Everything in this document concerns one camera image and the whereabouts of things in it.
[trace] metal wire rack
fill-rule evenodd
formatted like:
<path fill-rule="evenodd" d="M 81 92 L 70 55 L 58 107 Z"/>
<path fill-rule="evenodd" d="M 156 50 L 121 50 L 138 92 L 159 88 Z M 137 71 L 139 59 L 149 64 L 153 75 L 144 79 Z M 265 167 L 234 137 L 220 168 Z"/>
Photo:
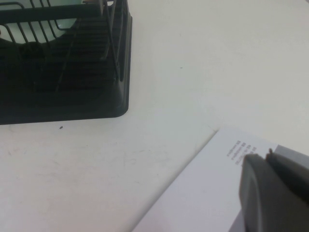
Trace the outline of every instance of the metal wire rack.
<path fill-rule="evenodd" d="M 20 2 L 0 3 L 0 25 L 12 42 L 0 40 L 0 90 L 16 92 L 62 92 L 103 88 L 121 82 L 122 57 L 128 14 L 124 0 L 84 0 L 80 5 L 52 6 L 52 0 L 40 0 L 36 7 Z M 20 9 L 3 10 L 15 5 Z M 58 20 L 76 18 L 71 28 L 61 28 Z M 54 40 L 46 35 L 48 23 Z M 17 24 L 25 40 L 18 44 L 9 24 Z M 22 23 L 34 37 L 29 42 Z M 33 23 L 40 25 L 45 41 L 39 42 Z M 57 36 L 57 30 L 65 31 Z"/>

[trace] black plastic base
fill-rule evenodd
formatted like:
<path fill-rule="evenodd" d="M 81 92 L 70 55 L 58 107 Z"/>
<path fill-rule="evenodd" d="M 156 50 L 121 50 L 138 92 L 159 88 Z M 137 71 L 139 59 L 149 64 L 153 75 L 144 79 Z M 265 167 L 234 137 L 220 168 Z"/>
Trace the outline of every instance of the black plastic base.
<path fill-rule="evenodd" d="M 129 105 L 132 17 L 124 20 L 123 49 L 119 54 L 120 80 L 97 89 L 0 93 L 0 125 L 118 117 Z"/>

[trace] white table surface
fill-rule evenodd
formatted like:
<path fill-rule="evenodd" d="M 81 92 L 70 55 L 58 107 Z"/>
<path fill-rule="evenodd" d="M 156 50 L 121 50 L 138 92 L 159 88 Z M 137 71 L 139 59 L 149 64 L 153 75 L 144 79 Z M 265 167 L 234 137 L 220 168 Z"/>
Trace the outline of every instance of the white table surface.
<path fill-rule="evenodd" d="M 129 232 L 223 124 L 309 154 L 305 0 L 129 6 L 124 116 L 0 126 L 1 232 Z"/>

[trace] sheet of paper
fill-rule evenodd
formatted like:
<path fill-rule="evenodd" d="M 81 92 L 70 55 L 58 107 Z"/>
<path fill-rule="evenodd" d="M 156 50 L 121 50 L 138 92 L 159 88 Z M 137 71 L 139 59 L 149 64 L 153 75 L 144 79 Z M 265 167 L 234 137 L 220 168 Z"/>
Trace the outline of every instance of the sheet of paper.
<path fill-rule="evenodd" d="M 215 134 L 133 232 L 241 232 L 239 184 L 244 155 L 265 156 L 271 142 L 232 128 Z"/>

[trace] black wire desk organizer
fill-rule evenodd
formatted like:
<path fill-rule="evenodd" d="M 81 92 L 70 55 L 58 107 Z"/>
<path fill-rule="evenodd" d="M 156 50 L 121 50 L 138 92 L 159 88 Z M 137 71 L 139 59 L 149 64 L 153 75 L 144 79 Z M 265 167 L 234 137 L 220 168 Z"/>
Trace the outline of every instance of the black wire desk organizer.
<path fill-rule="evenodd" d="M 117 117 L 128 110 L 132 17 L 127 0 L 84 0 L 36 7 L 0 3 L 0 124 Z M 1 10 L 14 5 L 19 9 Z M 76 19 L 71 28 L 57 20 Z M 46 29 L 42 23 L 48 23 Z M 29 42 L 22 24 L 31 29 Z M 44 42 L 33 29 L 38 23 Z M 17 24 L 25 43 L 8 25 Z M 57 36 L 57 30 L 64 34 Z M 46 34 L 52 33 L 50 41 Z"/>

